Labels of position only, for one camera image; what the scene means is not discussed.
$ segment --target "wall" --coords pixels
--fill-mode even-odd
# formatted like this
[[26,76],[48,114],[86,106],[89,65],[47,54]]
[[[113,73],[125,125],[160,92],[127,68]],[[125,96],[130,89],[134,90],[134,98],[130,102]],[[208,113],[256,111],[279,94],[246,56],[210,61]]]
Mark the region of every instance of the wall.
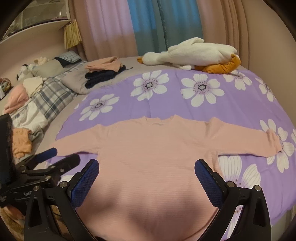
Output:
[[272,89],[296,126],[296,42],[263,0],[242,0],[249,34],[249,70]]
[[64,52],[63,29],[32,36],[23,43],[5,49],[0,45],[0,77],[9,78],[16,85],[16,76],[23,64],[30,64],[41,56],[54,58]]

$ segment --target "sweater sleeve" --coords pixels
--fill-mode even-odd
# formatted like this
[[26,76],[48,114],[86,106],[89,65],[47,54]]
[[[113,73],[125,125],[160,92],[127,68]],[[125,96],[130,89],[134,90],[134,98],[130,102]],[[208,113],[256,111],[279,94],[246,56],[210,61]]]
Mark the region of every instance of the sweater sleeve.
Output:
[[107,128],[100,124],[96,125],[55,141],[50,145],[50,148],[56,148],[58,156],[67,156],[78,152],[98,154],[106,139]]
[[217,118],[212,118],[206,124],[206,138],[219,154],[270,157],[282,150],[279,138],[271,129],[263,132],[228,124]]

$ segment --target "blue curtain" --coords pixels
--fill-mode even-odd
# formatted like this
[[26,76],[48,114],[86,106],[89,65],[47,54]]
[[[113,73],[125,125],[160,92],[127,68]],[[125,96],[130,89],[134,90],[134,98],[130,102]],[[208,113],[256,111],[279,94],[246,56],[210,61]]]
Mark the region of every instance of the blue curtain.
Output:
[[202,36],[196,0],[128,0],[139,55]]

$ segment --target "bedsheet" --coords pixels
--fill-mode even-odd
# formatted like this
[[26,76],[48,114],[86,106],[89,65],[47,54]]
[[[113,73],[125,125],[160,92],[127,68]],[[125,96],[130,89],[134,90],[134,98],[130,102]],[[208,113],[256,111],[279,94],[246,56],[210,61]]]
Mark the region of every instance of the bedsheet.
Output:
[[[57,139],[96,124],[107,126],[142,116],[166,119],[172,115],[199,121],[217,117],[224,122],[262,131],[273,129],[281,140],[282,152],[269,158],[220,156],[223,178],[246,188],[260,185],[271,224],[295,204],[296,189],[290,188],[289,183],[295,183],[296,179],[296,130],[270,88],[247,70],[215,75],[166,69],[129,77],[86,96],[65,121]],[[63,180],[71,178],[96,155],[80,153],[80,157],[81,164]],[[60,159],[55,157],[49,162]],[[231,235],[240,210],[238,207],[224,239]]]

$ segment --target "pink towel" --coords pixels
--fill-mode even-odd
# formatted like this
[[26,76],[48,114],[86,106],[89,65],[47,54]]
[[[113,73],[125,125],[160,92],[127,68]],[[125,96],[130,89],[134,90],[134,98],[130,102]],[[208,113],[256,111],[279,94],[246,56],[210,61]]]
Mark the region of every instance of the pink towel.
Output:
[[4,106],[4,114],[10,114],[14,110],[22,107],[28,99],[29,97],[23,84],[17,85],[12,89],[10,96],[8,97],[7,103]]

